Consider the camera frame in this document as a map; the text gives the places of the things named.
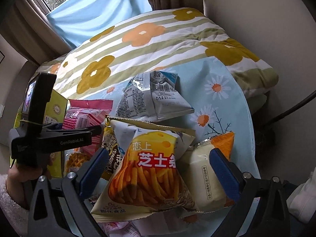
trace picture frame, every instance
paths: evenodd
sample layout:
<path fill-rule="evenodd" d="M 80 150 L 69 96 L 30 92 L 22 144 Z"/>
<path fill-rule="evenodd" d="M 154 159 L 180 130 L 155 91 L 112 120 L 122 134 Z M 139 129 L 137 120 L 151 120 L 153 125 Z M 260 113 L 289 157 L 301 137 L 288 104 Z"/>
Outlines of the picture frame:
<path fill-rule="evenodd" d="M 4 54 L 0 51 L 0 64 L 3 61 L 3 59 L 4 59 Z"/>

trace blue gripper pad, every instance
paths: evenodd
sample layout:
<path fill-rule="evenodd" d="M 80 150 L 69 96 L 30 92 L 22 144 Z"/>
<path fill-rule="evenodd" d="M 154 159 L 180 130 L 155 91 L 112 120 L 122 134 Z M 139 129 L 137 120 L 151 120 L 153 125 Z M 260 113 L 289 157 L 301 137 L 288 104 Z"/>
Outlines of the blue gripper pad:
<path fill-rule="evenodd" d="M 230 162 L 225 158 L 219 149 L 211 150 L 209 158 L 210 165 L 212 166 L 227 197 L 237 203 L 241 195 L 240 183 L 230 171 Z"/>
<path fill-rule="evenodd" d="M 91 197 L 108 161 L 109 152 L 104 148 L 100 148 L 89 162 L 83 163 L 82 167 L 79 169 L 86 170 L 85 175 L 79 182 L 79 197 L 82 200 Z"/>

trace small screen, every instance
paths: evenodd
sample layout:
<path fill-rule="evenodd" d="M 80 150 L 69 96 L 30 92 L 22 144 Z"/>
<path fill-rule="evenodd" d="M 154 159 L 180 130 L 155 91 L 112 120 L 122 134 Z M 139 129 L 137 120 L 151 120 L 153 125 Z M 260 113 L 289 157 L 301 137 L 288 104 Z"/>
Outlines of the small screen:
<path fill-rule="evenodd" d="M 36 80 L 32 83 L 29 84 L 26 94 L 25 94 L 25 99 L 24 99 L 24 104 L 23 104 L 23 113 L 28 114 L 29 109 L 30 109 L 30 103 L 33 95 L 33 91 L 35 88 Z"/>

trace striped fabric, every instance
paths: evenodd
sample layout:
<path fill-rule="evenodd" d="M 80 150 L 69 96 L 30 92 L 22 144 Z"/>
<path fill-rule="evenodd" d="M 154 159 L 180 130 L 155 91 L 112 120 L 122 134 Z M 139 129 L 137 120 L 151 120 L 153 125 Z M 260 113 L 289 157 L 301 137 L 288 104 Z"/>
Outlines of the striped fabric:
<path fill-rule="evenodd" d="M 192 8 L 151 11 L 130 18 L 37 71 L 48 72 L 61 63 L 54 89 L 66 98 L 84 99 L 138 73 L 208 56 L 228 67 L 246 98 L 265 93 L 278 81 L 266 62 Z"/>

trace screw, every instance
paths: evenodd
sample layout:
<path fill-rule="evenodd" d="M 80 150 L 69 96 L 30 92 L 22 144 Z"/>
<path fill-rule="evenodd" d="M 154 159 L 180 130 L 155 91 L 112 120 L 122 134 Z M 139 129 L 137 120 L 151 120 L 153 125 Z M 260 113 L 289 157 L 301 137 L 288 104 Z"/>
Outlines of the screw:
<path fill-rule="evenodd" d="M 44 182 L 45 179 L 46 179 L 46 177 L 45 177 L 44 175 L 41 175 L 41 176 L 39 177 L 39 181 L 40 181 L 40 182 Z"/>
<path fill-rule="evenodd" d="M 76 175 L 77 175 L 77 174 L 76 174 L 75 172 L 70 172 L 70 173 L 68 173 L 67 177 L 68 177 L 69 179 L 72 179 L 72 178 L 74 178 Z"/>
<path fill-rule="evenodd" d="M 280 181 L 280 178 L 277 176 L 272 177 L 272 181 L 275 183 L 278 183 Z"/>
<path fill-rule="evenodd" d="M 249 172 L 244 172 L 242 175 L 246 179 L 250 179 L 251 178 L 251 173 L 249 173 Z"/>

